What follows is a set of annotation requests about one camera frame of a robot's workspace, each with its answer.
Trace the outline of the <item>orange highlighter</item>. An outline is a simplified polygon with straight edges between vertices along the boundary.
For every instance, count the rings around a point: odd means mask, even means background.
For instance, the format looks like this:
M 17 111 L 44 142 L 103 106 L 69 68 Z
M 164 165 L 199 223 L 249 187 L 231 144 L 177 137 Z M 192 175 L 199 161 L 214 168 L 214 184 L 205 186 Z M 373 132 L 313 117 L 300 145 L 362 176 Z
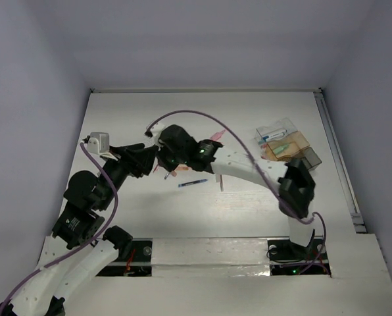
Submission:
M 186 165 L 179 165 L 175 169 L 176 172 L 178 172 L 178 171 L 190 171 L 190 170 L 191 170 L 191 168 L 186 166 Z

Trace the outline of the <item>pink highlighter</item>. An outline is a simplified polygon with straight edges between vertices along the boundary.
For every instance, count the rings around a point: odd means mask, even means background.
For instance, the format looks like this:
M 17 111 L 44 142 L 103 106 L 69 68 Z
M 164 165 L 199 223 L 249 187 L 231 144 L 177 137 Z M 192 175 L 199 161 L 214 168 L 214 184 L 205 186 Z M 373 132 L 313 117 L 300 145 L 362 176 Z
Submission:
M 225 132 L 226 132 L 226 130 L 222 130 L 222 131 L 216 132 L 215 134 L 213 134 L 210 137 L 210 140 L 217 142 L 218 140 L 221 139 L 221 137 L 224 135 Z

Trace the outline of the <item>white marker blue cap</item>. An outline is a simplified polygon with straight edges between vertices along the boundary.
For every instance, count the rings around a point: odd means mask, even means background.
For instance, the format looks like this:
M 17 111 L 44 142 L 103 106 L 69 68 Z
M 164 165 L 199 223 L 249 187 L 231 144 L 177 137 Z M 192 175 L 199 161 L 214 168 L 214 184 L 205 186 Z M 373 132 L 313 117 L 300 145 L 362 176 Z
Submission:
M 285 137 L 286 134 L 287 134 L 287 130 L 284 129 L 284 128 L 280 128 L 280 129 L 277 129 L 275 131 L 272 131 L 270 133 L 267 133 L 267 134 L 263 135 L 262 139 L 263 140 L 272 139 L 272 141 L 273 140 L 278 140 L 278 139 L 281 139 L 281 138 Z

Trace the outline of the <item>green correction tape pen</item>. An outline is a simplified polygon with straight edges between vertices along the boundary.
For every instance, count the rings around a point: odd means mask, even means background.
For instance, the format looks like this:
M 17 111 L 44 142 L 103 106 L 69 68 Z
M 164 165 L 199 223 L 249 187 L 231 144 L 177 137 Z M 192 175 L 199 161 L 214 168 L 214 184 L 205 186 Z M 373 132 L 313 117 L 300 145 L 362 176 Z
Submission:
M 281 153 L 283 153 L 287 148 L 289 147 L 289 144 L 283 144 L 281 146 L 278 146 L 276 148 L 274 148 L 272 150 L 272 152 L 274 153 L 274 155 L 280 155 Z

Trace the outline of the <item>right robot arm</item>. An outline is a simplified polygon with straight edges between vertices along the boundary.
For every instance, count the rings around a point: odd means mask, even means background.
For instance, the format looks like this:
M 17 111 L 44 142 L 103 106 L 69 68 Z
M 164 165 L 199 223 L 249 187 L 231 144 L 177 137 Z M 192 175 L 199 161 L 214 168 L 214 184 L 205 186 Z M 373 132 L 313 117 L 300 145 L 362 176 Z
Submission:
M 158 163 L 169 172 L 185 165 L 195 172 L 232 176 L 268 188 L 288 218 L 290 254 L 303 258 L 312 251 L 314 227 L 310 203 L 316 184 L 301 160 L 257 160 L 249 153 L 231 150 L 213 140 L 198 142 L 175 124 L 156 124 L 149 132 L 159 147 Z

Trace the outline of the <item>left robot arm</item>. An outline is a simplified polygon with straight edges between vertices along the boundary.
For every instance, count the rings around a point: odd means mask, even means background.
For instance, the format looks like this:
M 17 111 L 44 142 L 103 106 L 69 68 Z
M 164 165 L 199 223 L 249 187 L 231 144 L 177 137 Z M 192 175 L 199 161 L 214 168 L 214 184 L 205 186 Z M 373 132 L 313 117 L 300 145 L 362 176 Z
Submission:
M 113 147 L 96 137 L 80 148 L 99 174 L 79 171 L 68 181 L 65 206 L 45 238 L 35 270 L 0 304 L 0 315 L 65 315 L 66 306 L 109 263 L 130 255 L 132 235 L 111 222 L 128 177 L 148 175 L 157 146 Z

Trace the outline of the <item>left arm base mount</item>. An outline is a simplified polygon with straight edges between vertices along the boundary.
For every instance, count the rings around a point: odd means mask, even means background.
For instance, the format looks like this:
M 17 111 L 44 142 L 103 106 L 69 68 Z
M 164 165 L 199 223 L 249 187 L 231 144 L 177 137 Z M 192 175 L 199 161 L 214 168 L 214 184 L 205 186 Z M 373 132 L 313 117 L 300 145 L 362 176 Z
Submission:
M 135 240 L 131 234 L 120 228 L 112 226 L 103 233 L 103 240 L 108 240 L 118 250 L 115 262 L 127 262 L 132 257 L 132 262 L 149 263 L 152 256 L 153 241 L 151 239 Z

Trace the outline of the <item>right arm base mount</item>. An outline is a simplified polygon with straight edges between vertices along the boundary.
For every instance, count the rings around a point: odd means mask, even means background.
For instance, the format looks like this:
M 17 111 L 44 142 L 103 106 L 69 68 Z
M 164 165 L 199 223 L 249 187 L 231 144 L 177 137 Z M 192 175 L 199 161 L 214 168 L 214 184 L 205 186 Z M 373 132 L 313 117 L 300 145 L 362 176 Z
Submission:
M 315 237 L 315 230 L 310 238 L 308 246 L 300 246 L 289 240 L 271 239 L 268 241 L 268 251 L 266 257 L 275 263 L 298 263 L 313 259 L 327 260 L 326 248 L 321 249 L 323 239 L 321 236 Z

